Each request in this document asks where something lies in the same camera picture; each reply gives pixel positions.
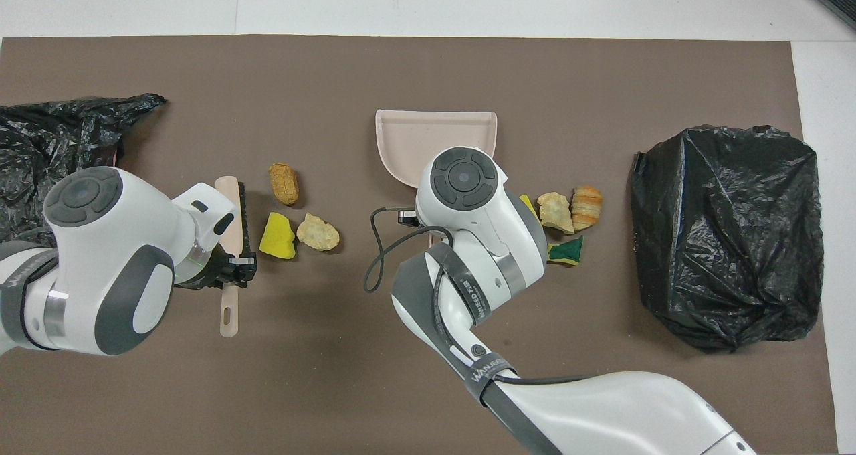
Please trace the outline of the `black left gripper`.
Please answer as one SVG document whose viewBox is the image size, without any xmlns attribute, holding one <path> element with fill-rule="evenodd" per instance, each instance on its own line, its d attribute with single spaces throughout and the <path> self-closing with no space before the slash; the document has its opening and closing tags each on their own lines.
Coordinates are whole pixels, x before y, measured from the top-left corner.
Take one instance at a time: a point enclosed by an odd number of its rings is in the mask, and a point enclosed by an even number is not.
<svg viewBox="0 0 856 455">
<path fill-rule="evenodd" d="M 190 288 L 190 290 L 226 286 L 247 288 L 251 275 L 247 275 L 244 271 L 231 271 L 231 265 L 239 270 L 256 270 L 257 258 L 255 255 L 231 257 L 226 251 L 212 251 L 193 277 L 182 282 L 175 281 L 175 287 Z"/>
</svg>

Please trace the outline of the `plain yellow sponge piece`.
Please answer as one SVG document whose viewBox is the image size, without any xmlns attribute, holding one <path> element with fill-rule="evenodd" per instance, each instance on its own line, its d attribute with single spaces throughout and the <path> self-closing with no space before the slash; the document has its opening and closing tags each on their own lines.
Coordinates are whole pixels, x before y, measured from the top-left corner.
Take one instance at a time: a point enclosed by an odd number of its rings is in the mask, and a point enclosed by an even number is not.
<svg viewBox="0 0 856 455">
<path fill-rule="evenodd" d="M 270 212 L 261 236 L 259 250 L 278 259 L 291 260 L 296 256 L 296 234 L 290 220 L 278 212 Z"/>
</svg>

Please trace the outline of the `beige hand brush black bristles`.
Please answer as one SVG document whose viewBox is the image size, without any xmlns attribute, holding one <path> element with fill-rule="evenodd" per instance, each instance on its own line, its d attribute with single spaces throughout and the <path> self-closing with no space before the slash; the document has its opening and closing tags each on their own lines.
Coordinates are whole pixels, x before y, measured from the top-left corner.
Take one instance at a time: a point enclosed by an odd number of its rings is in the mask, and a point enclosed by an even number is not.
<svg viewBox="0 0 856 455">
<path fill-rule="evenodd" d="M 218 177 L 215 189 L 223 197 L 224 214 L 216 225 L 218 244 L 231 257 L 255 255 L 251 249 L 247 231 L 247 196 L 245 187 L 237 177 L 226 175 Z M 231 271 L 244 271 L 253 279 L 256 270 L 239 270 L 231 266 Z M 222 337 L 233 337 L 239 332 L 239 291 L 236 286 L 222 288 L 219 309 L 219 333 Z"/>
</svg>

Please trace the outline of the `beige plastic dustpan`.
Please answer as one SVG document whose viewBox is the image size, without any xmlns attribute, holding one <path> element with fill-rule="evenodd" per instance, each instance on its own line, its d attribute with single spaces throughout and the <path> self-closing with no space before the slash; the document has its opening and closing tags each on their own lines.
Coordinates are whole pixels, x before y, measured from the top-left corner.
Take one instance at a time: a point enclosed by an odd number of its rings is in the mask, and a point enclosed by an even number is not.
<svg viewBox="0 0 856 455">
<path fill-rule="evenodd" d="M 504 174 L 493 159 L 493 112 L 378 110 L 377 150 L 387 171 L 416 187 L 424 225 L 469 230 L 490 248 L 498 242 L 491 216 L 501 212 Z"/>
</svg>

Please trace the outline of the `brown toy bread roll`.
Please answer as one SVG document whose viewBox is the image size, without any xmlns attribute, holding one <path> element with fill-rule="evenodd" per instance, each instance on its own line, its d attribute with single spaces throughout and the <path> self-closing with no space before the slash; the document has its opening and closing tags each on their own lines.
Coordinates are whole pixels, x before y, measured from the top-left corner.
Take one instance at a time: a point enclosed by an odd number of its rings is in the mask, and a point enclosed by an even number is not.
<svg viewBox="0 0 856 455">
<path fill-rule="evenodd" d="M 284 205 L 299 201 L 297 173 L 287 163 L 272 163 L 268 169 L 270 187 L 275 198 Z"/>
</svg>

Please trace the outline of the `pale toy dumpling piece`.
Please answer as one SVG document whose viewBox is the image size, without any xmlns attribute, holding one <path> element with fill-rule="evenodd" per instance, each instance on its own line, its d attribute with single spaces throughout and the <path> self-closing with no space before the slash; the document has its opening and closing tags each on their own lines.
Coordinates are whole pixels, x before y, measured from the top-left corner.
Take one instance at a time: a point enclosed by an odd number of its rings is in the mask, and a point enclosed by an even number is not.
<svg viewBox="0 0 856 455">
<path fill-rule="evenodd" d="M 538 196 L 537 203 L 541 226 L 560 230 L 569 235 L 575 233 L 570 203 L 565 195 L 557 192 L 545 193 Z"/>
</svg>

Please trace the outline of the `green and yellow sponge piece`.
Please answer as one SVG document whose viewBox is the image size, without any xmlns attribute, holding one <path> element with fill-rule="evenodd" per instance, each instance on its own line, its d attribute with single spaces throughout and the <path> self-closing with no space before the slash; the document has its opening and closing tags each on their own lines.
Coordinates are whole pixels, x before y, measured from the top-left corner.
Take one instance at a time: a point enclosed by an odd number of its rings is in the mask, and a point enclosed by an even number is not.
<svg viewBox="0 0 856 455">
<path fill-rule="evenodd" d="M 548 263 L 578 266 L 582 257 L 584 236 L 578 236 L 561 244 L 548 244 Z"/>
</svg>

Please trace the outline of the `striped toy croissant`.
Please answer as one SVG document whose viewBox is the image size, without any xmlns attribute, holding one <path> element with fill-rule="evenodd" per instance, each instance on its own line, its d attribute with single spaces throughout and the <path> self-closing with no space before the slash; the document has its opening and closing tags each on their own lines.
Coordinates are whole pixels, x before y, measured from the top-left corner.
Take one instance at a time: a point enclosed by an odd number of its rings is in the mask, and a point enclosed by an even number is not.
<svg viewBox="0 0 856 455">
<path fill-rule="evenodd" d="M 602 193 L 591 186 L 575 187 L 570 203 L 572 226 L 581 232 L 599 223 L 603 204 Z"/>
</svg>

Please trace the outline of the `black bag lined open bin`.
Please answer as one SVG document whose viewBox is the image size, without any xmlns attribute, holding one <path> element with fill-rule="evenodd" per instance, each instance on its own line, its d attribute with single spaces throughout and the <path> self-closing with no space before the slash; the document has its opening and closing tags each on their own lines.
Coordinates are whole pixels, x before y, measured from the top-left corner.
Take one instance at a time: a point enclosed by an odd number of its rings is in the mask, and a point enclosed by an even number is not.
<svg viewBox="0 0 856 455">
<path fill-rule="evenodd" d="M 116 166 L 124 137 L 166 102 L 144 93 L 0 106 L 0 242 L 54 246 L 43 216 L 49 190 L 80 169 Z"/>
</svg>

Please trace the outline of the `black bag covered bin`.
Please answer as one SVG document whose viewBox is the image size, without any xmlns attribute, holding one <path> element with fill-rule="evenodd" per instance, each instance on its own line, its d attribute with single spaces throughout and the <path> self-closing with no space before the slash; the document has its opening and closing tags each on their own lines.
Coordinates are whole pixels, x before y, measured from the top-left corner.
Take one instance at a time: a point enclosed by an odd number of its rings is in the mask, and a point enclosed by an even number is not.
<svg viewBox="0 0 856 455">
<path fill-rule="evenodd" d="M 687 128 L 630 175 L 642 305 L 703 352 L 803 339 L 821 308 L 817 153 L 773 126 Z"/>
</svg>

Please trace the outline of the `brown paper table mat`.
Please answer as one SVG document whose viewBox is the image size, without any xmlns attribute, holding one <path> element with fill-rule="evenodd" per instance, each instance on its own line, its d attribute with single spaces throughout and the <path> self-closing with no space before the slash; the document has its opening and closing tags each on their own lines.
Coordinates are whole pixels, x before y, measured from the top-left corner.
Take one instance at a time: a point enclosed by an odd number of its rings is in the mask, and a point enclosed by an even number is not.
<svg viewBox="0 0 856 455">
<path fill-rule="evenodd" d="M 785 41 L 300 36 L 7 38 L 0 106 L 156 93 L 120 166 L 173 197 L 235 175 L 254 241 L 268 214 L 339 230 L 332 253 L 259 257 L 239 333 L 218 333 L 216 290 L 176 290 L 155 333 L 116 358 L 14 349 L 0 357 L 5 453 L 455 453 L 527 455 L 404 327 L 389 289 L 362 279 L 370 212 L 410 205 L 388 174 L 375 113 L 498 117 L 508 189 L 536 198 L 600 189 L 580 266 L 547 268 L 477 333 L 525 377 L 653 371 L 708 400 L 761 453 L 837 451 L 822 322 L 805 339 L 703 354 L 642 306 L 629 174 L 647 151 L 703 124 L 801 135 Z M 284 205 L 268 169 L 287 163 Z"/>
</svg>

